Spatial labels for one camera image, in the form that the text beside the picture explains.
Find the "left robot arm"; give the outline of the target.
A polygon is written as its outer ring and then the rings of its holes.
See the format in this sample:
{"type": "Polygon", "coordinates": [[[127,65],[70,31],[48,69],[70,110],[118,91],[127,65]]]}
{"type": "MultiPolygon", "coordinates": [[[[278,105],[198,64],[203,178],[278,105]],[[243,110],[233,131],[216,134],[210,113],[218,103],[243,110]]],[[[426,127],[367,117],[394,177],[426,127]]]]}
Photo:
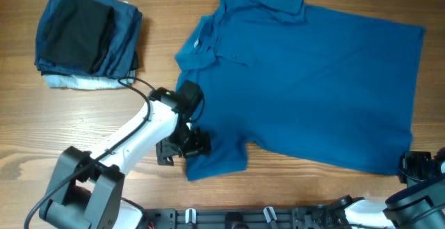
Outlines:
{"type": "Polygon", "coordinates": [[[186,80],[177,91],[153,88],[142,109],[118,131],[89,150],[70,146],[59,156],[44,197],[29,212],[56,228],[150,228],[145,210],[123,198],[124,179],[151,150],[171,166],[211,153],[209,134],[191,128],[204,107],[199,85],[186,80]]]}

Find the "blue polo shirt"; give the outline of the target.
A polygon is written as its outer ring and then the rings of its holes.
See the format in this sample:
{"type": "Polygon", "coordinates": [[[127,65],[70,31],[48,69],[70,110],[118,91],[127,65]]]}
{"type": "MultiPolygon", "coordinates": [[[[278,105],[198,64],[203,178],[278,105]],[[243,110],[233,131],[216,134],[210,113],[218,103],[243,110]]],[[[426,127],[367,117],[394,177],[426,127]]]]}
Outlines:
{"type": "Polygon", "coordinates": [[[425,32],[305,0],[220,0],[175,57],[178,82],[204,93],[197,125],[211,137],[187,178],[245,170],[248,142],[395,175],[412,144],[425,32]]]}

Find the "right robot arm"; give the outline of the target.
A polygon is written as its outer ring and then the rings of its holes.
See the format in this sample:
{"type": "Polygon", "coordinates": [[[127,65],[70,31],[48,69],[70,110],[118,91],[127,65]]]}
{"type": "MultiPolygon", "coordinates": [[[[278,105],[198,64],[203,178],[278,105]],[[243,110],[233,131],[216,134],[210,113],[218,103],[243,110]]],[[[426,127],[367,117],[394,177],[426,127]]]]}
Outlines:
{"type": "Polygon", "coordinates": [[[444,227],[444,149],[400,156],[398,179],[407,188],[385,201],[382,213],[395,228],[444,227]]]}

